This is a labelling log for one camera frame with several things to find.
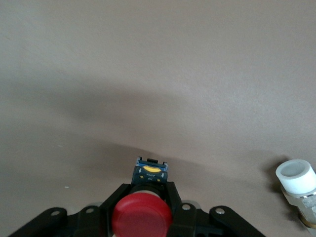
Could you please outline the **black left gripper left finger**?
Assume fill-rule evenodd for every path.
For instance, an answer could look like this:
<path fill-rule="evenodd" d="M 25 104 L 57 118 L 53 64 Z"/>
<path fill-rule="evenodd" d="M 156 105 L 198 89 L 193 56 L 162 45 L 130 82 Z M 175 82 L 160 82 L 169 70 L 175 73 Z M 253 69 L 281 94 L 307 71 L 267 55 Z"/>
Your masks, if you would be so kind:
<path fill-rule="evenodd" d="M 112 228 L 112 214 L 115 205 L 131 190 L 130 184 L 121 184 L 101 205 L 101 224 L 104 228 L 104 237 L 112 237 L 114 232 Z"/>

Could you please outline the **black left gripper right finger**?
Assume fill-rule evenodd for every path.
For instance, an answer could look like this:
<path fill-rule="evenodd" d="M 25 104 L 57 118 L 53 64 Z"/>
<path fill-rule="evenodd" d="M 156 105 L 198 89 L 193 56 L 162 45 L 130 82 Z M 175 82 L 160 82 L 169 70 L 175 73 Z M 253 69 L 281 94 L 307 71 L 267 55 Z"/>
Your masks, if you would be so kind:
<path fill-rule="evenodd" d="M 167 231 L 166 237 L 183 237 L 184 227 L 181 224 L 182 201 L 174 182 L 167 182 L 165 185 L 166 203 L 171 209 L 172 223 Z"/>

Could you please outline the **red push button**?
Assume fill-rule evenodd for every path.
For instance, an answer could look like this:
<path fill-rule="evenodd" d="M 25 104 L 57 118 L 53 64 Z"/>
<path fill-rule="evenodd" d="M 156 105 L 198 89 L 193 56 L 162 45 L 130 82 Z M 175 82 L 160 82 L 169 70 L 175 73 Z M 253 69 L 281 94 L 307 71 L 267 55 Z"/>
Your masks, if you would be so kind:
<path fill-rule="evenodd" d="M 166 203 L 167 162 L 138 157 L 131 190 L 114 206 L 112 230 L 115 237 L 166 237 L 172 212 Z"/>

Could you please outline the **metal valve with white ends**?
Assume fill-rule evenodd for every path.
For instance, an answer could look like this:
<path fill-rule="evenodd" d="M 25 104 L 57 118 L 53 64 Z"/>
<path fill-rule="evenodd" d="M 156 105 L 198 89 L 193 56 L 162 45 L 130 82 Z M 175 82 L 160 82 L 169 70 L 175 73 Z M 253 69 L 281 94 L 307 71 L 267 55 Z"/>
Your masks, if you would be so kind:
<path fill-rule="evenodd" d="M 281 190 L 308 232 L 316 237 L 316 172 L 302 159 L 288 160 L 276 169 Z"/>

